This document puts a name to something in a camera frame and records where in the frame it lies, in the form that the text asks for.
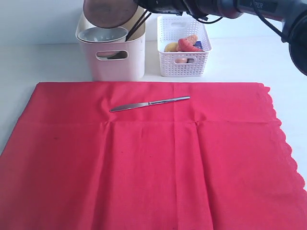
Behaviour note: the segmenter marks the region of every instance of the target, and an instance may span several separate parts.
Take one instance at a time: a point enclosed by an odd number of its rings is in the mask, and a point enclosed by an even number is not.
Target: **knife handle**
[[[165,99],[165,100],[160,100],[160,101],[155,101],[155,102],[149,102],[149,105],[151,104],[163,104],[163,103],[168,103],[168,102],[177,102],[177,101],[182,101],[190,99],[190,96],[184,96],[184,97],[176,97],[176,98],[171,98],[171,99]]]

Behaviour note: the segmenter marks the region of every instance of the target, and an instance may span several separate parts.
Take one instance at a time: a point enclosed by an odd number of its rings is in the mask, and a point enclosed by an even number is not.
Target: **bowl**
[[[78,34],[78,38],[84,42],[90,43],[110,43],[110,42],[124,42],[128,30],[123,27],[115,27],[105,29],[100,27],[92,27],[83,30]]]

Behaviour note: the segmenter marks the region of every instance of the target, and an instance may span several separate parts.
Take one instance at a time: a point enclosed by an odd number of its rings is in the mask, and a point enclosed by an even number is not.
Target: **red tablecloth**
[[[38,84],[0,157],[0,229],[307,230],[305,183],[268,91]]]

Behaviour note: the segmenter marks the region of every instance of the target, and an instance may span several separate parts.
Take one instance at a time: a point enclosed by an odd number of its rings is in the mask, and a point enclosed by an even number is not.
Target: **white storage bin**
[[[171,42],[190,35],[197,35],[201,41],[203,52],[164,52]],[[158,17],[158,51],[160,55],[160,70],[164,77],[200,77],[203,75],[211,44],[205,25],[189,15],[166,15]],[[175,63],[176,59],[187,58],[193,63]]]
[[[122,27],[130,30],[144,9],[139,7],[135,15]],[[81,15],[76,30],[78,33],[94,27]],[[88,43],[78,39],[86,56],[93,81],[137,81],[145,74],[145,23],[133,34],[127,42]],[[124,51],[126,56],[121,59],[100,58],[99,54],[107,51]]]

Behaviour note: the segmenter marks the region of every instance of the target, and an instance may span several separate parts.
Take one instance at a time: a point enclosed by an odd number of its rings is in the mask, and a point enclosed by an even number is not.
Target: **stainless steel knife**
[[[187,99],[190,99],[190,96],[176,97],[176,98],[165,99],[165,100],[160,100],[160,101],[155,101],[155,102],[143,102],[143,103],[126,104],[126,105],[117,106],[117,107],[111,109],[110,112],[117,112],[117,111],[123,111],[123,110],[128,110],[128,109],[136,109],[136,108],[141,108],[141,107],[155,105],[155,104],[178,102],[178,101],[187,100]]]

